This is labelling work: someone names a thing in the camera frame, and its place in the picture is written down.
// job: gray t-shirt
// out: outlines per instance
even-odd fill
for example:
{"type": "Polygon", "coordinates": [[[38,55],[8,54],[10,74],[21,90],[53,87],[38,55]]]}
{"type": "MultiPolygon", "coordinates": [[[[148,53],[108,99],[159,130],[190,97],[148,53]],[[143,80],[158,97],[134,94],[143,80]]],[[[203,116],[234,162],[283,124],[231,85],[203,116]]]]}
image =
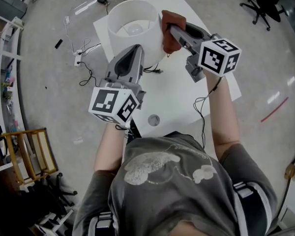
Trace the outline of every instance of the gray t-shirt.
{"type": "Polygon", "coordinates": [[[257,183],[275,213],[271,184],[242,145],[231,146],[218,162],[188,135],[137,138],[116,176],[94,173],[73,235],[88,235],[90,220],[107,204],[117,235],[165,236],[181,220],[208,235],[239,235],[233,184],[241,181],[257,183]]]}

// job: white lampshade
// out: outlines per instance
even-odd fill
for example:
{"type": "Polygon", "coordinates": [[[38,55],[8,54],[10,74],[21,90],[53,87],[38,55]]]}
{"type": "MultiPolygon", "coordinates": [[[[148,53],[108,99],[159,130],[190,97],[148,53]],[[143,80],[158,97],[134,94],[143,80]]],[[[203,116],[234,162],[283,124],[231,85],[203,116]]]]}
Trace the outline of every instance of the white lampshade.
{"type": "Polygon", "coordinates": [[[135,44],[144,51],[144,68],[160,62],[164,56],[160,16],[152,4],[129,0],[118,4],[108,14],[107,30],[114,56],[135,44]]]}

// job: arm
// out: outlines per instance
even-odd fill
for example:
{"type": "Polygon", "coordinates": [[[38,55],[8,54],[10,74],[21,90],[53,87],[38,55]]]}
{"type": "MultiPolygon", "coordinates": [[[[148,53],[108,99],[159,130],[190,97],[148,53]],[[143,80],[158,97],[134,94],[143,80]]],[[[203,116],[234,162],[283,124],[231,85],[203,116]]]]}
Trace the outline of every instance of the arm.
{"type": "Polygon", "coordinates": [[[117,130],[115,124],[107,124],[96,154],[95,173],[75,217],[72,234],[74,236],[88,235],[92,219],[108,210],[109,189],[115,177],[114,173],[121,165],[123,135],[124,131],[117,130]]]}
{"type": "Polygon", "coordinates": [[[107,124],[99,145],[94,170],[115,172],[121,166],[124,130],[115,128],[115,124],[107,124]]]}
{"type": "MultiPolygon", "coordinates": [[[[205,71],[207,90],[210,92],[219,77],[205,71]]],[[[223,153],[234,144],[239,143],[239,129],[233,109],[227,80],[224,78],[217,89],[209,96],[211,127],[215,154],[220,160],[223,153]]]]}

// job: white tabletop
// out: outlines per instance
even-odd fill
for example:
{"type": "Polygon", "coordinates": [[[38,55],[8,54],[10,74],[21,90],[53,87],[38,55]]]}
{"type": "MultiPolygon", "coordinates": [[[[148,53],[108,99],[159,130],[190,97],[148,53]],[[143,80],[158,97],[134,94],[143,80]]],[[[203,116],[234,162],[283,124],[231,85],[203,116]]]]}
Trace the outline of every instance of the white tabletop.
{"type": "MultiPolygon", "coordinates": [[[[185,0],[146,1],[150,2],[159,11],[160,15],[162,10],[169,10],[186,17],[187,22],[208,31],[185,0]]],[[[93,24],[107,60],[110,62],[114,54],[107,32],[107,16],[93,24]]],[[[182,48],[180,51],[171,54],[169,58],[165,57],[159,63],[158,69],[163,70],[163,73],[144,73],[141,77],[140,85],[147,93],[143,98],[142,108],[135,110],[132,117],[142,137],[164,136],[201,118],[194,110],[193,103],[196,98],[207,96],[207,80],[202,79],[197,83],[193,82],[185,69],[188,56],[190,56],[190,53],[182,48]],[[148,123],[148,117],[151,115],[160,117],[160,123],[155,127],[148,123]]],[[[228,74],[226,79],[232,101],[241,97],[233,73],[228,74]]],[[[198,108],[201,107],[201,104],[202,102],[197,104],[198,108]]],[[[203,105],[202,114],[206,116],[209,113],[209,100],[207,99],[203,105]]]]}

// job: concrete floor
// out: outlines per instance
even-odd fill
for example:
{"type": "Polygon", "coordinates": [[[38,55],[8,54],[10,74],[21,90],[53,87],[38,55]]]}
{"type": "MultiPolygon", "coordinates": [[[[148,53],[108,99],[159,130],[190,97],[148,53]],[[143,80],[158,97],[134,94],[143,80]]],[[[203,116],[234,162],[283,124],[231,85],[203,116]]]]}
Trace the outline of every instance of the concrete floor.
{"type": "MultiPolygon", "coordinates": [[[[74,49],[99,42],[92,22],[106,15],[95,3],[75,15],[77,6],[92,0],[38,0],[29,6],[22,34],[21,94],[28,128],[47,127],[50,145],[63,180],[78,191],[78,205],[89,184],[94,157],[105,124],[88,113],[95,81],[83,66],[73,66],[71,45],[63,19],[70,16],[68,34],[74,49]],[[59,39],[63,43],[54,46],[59,39]]],[[[123,0],[109,0],[108,10],[123,0]]],[[[277,23],[269,19],[271,31],[260,20],[253,25],[253,12],[240,7],[246,0],[186,0],[208,29],[236,43],[243,50],[235,72],[242,97],[234,102],[241,140],[249,154],[269,178],[281,200],[286,166],[295,154],[295,34],[285,16],[277,23]],[[270,118],[261,122],[285,98],[288,100],[270,118]]],[[[95,76],[107,67],[101,46],[84,57],[95,76]]],[[[180,132],[201,139],[202,122],[182,127],[180,132]]],[[[206,151],[214,155],[209,117],[206,117],[206,151]]]]}

